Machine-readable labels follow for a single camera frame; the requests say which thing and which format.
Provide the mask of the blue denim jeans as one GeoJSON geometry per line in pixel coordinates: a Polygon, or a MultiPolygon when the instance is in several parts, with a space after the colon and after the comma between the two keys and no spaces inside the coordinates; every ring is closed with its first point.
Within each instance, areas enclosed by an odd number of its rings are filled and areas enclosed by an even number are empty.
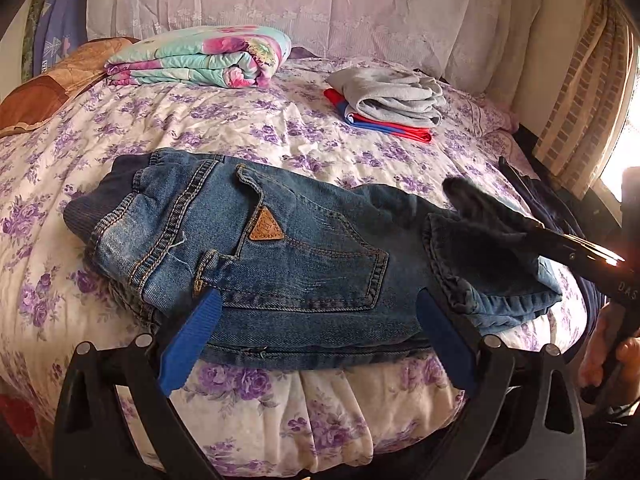
{"type": "Polygon", "coordinates": [[[116,158],[64,209],[93,267],[162,322],[222,299],[201,357],[264,370],[397,361],[431,348],[427,288],[482,334],[559,302],[550,262],[384,184],[356,188],[218,154],[116,158]]]}

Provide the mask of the folded red blue garment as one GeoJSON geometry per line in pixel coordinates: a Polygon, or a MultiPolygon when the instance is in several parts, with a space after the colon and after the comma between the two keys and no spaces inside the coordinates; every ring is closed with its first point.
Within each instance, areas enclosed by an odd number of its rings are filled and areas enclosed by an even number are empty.
{"type": "Polygon", "coordinates": [[[333,105],[337,115],[340,116],[347,125],[360,129],[382,132],[390,134],[391,136],[398,136],[398,138],[404,138],[421,143],[430,143],[432,140],[429,128],[409,127],[394,124],[393,122],[379,122],[378,120],[370,119],[353,112],[344,96],[333,88],[327,88],[324,90],[323,95],[333,105]]]}

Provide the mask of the purple floral pillow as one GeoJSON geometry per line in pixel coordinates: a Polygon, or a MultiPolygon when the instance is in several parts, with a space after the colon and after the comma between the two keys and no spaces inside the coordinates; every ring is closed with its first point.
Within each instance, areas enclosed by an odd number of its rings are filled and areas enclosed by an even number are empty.
{"type": "Polygon", "coordinates": [[[440,84],[446,104],[440,108],[442,118],[476,138],[484,138],[498,130],[514,133],[518,120],[510,110],[504,110],[484,94],[474,96],[445,84],[440,84]]]}

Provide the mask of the dark navy track pants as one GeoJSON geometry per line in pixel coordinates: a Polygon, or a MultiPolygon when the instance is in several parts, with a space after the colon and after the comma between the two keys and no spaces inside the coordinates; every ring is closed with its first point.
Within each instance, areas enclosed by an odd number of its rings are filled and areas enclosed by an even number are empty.
{"type": "MultiPolygon", "coordinates": [[[[566,206],[552,188],[539,179],[521,174],[512,167],[504,156],[498,159],[498,169],[506,177],[515,191],[521,195],[533,216],[547,229],[566,235],[584,236],[584,231],[577,222],[570,208],[566,206]]],[[[605,304],[605,296],[590,282],[573,272],[577,286],[582,293],[587,309],[587,326],[577,342],[565,352],[565,361],[570,362],[576,356],[582,344],[596,326],[597,316],[605,304]]]]}

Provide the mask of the purple floral bed quilt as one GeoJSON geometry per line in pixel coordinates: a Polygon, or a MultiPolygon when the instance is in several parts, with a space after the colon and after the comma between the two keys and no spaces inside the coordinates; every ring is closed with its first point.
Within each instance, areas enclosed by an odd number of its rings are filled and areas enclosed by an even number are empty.
{"type": "MultiPolygon", "coordinates": [[[[1,141],[1,411],[41,465],[75,347],[126,344],[140,330],[85,265],[62,212],[120,155],[213,152],[343,188],[384,183],[445,206],[442,180],[466,177],[517,210],[504,156],[532,167],[513,133],[476,138],[442,118],[430,143],[349,127],[323,96],[342,61],[288,62],[244,90],[96,84],[47,125],[1,141]]],[[[458,414],[462,393],[431,354],[328,372],[199,365],[172,403],[213,465],[237,477],[291,477],[362,465],[415,444],[458,414]]]]}

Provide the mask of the beige checked curtain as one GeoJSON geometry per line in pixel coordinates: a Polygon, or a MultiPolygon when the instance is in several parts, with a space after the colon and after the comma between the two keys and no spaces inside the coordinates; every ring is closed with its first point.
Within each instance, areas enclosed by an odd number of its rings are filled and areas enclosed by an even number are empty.
{"type": "Polygon", "coordinates": [[[622,8],[614,0],[587,0],[570,65],[534,148],[553,184],[578,200],[620,137],[637,62],[638,41],[622,8]]]}

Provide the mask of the folded grey sweatpants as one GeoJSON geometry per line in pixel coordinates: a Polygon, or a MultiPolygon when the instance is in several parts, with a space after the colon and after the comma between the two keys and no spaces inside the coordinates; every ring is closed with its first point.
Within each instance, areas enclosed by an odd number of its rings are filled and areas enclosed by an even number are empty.
{"type": "Polygon", "coordinates": [[[326,82],[344,96],[350,110],[376,122],[412,128],[439,124],[446,104],[439,82],[420,72],[388,67],[351,67],[331,74],[326,82]]]}

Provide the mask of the white lace headboard cover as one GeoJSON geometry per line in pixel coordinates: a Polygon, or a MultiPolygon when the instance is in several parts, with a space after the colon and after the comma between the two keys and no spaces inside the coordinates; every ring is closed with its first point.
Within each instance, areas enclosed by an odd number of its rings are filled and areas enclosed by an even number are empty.
{"type": "Polygon", "coordinates": [[[396,62],[510,101],[541,0],[88,0],[90,38],[267,25],[322,58],[396,62]]]}

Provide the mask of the folded teal floral blanket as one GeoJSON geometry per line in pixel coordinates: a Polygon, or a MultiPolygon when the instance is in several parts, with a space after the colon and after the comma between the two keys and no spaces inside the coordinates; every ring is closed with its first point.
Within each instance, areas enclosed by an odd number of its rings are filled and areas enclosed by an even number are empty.
{"type": "Polygon", "coordinates": [[[198,26],[163,32],[113,54],[111,84],[187,82],[217,88],[265,87],[292,50],[290,37],[268,26],[198,26]]]}

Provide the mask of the brown patterned pillow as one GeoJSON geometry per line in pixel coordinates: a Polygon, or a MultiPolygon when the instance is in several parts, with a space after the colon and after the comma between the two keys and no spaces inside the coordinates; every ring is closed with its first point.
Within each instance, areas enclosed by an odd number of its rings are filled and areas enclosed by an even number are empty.
{"type": "Polygon", "coordinates": [[[50,70],[15,88],[1,103],[1,136],[32,132],[45,125],[68,101],[105,77],[106,61],[137,39],[88,41],[50,70]]]}

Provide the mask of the blue patterned cloth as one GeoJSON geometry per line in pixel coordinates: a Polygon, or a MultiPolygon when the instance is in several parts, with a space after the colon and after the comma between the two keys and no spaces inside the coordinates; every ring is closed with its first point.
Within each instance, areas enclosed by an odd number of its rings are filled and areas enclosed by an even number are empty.
{"type": "Polygon", "coordinates": [[[22,50],[22,81],[38,76],[88,41],[87,0],[32,0],[22,50]]]}

